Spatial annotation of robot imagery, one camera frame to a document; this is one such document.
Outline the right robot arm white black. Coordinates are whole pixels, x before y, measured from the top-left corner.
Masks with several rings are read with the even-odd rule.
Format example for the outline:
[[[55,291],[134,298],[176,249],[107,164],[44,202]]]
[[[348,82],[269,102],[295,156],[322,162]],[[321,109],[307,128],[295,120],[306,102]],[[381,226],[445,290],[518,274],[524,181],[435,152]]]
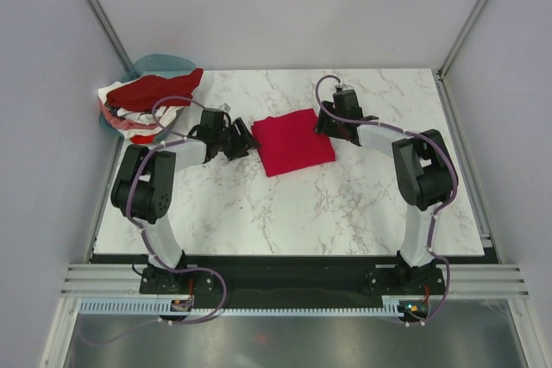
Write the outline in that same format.
[[[439,211],[451,203],[459,179],[442,134],[436,129],[414,133],[365,116],[353,89],[337,85],[330,101],[318,102],[316,132],[376,150],[392,158],[400,196],[407,204],[405,237],[398,251],[405,266],[395,271],[404,293],[426,283],[423,266],[432,249]]]

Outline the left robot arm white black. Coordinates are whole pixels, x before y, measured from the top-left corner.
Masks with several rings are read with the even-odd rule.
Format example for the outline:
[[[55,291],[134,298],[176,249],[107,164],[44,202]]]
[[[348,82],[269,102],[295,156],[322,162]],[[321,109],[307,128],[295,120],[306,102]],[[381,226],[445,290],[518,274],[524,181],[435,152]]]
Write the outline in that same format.
[[[211,162],[218,154],[232,161],[261,148],[244,121],[220,109],[202,111],[199,124],[178,140],[149,148],[127,147],[110,194],[111,204],[138,230],[160,284],[179,293],[189,283],[185,252],[176,241],[168,211],[177,172]]]

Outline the bright red t-shirt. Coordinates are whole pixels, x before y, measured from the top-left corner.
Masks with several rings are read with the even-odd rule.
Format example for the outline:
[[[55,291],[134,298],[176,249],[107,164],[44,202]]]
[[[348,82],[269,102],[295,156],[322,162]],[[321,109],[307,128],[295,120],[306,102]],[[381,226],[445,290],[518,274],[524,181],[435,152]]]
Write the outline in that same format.
[[[336,160],[329,138],[317,134],[314,109],[267,117],[252,125],[260,143],[258,153],[266,175],[271,178]]]

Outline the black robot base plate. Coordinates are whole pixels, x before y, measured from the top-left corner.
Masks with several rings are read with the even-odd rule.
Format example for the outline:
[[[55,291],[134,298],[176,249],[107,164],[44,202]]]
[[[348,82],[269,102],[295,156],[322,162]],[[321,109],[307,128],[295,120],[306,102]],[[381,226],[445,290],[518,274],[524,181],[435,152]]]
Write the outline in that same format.
[[[384,296],[437,298],[445,291],[432,261],[413,270],[398,257],[188,256],[172,273],[147,265],[140,292],[191,294],[209,305],[227,301],[280,304],[378,304]]]

